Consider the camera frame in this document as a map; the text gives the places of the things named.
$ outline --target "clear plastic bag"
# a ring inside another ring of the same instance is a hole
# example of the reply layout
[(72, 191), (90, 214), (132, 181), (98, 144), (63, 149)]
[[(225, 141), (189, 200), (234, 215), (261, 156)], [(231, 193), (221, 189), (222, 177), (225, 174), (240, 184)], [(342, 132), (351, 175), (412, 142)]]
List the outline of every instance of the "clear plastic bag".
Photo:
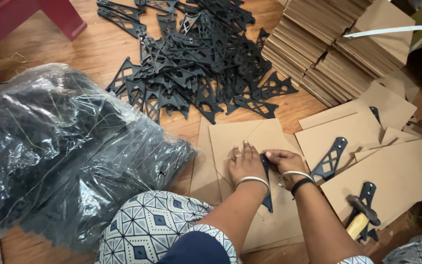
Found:
[(96, 251), (127, 199), (166, 188), (194, 156), (82, 72), (28, 69), (0, 86), (0, 229)]

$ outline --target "hammer head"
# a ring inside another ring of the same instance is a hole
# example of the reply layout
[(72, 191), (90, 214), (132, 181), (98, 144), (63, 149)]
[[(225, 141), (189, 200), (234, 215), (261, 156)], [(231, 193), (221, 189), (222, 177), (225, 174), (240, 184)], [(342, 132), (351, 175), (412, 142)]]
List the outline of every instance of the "hammer head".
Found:
[(368, 207), (364, 202), (362, 202), (358, 196), (348, 196), (348, 202), (351, 206), (358, 209), (361, 213), (365, 214), (367, 219), (369, 219), (369, 223), (375, 226), (380, 225), (380, 220), (377, 217), (377, 213), (372, 210), (372, 208)]

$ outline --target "woman's left hand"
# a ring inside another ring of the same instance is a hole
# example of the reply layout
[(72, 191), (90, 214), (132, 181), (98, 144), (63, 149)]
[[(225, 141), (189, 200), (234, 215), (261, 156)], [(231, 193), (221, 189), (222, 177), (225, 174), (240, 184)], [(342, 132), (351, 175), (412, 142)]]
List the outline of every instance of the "woman's left hand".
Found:
[(234, 186), (241, 178), (247, 176), (259, 177), (267, 182), (260, 154), (248, 141), (243, 141), (242, 152), (239, 151), (237, 146), (233, 148), (232, 157), (229, 158), (228, 164)]

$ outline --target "hand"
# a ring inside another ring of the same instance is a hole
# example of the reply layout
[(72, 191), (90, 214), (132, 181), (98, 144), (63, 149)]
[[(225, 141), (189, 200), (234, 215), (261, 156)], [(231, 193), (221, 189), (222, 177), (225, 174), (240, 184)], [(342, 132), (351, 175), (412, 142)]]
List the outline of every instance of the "hand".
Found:
[[(287, 150), (265, 150), (265, 155), (268, 160), (278, 166), (280, 174), (286, 171), (300, 171), (307, 173), (304, 162), (299, 154), (287, 151)], [(305, 178), (300, 174), (290, 174), (283, 178), (285, 186), (290, 190), (296, 182)]]
[[(253, 145), (250, 145), (248, 141), (243, 141), (242, 153), (239, 148), (235, 146), (232, 150), (232, 156), (229, 157), (229, 172), (231, 175), (232, 182), (234, 185), (243, 177), (254, 176), (266, 180), (265, 169), (263, 168), (260, 160), (260, 154)], [(266, 186), (263, 183), (258, 183), (266, 192)]]

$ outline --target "black wristband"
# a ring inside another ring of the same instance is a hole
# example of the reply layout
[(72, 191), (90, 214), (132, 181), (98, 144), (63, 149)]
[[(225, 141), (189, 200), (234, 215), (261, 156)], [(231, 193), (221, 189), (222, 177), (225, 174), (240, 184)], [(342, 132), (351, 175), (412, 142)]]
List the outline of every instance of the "black wristband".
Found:
[(297, 189), (299, 189), (299, 187), (301, 187), (302, 185), (306, 183), (314, 183), (314, 182), (312, 181), (312, 179), (305, 178), (296, 182), (296, 184), (294, 184), (293, 188), (291, 189), (291, 194), (293, 194), (293, 197), (296, 197), (295, 194), (296, 194)]

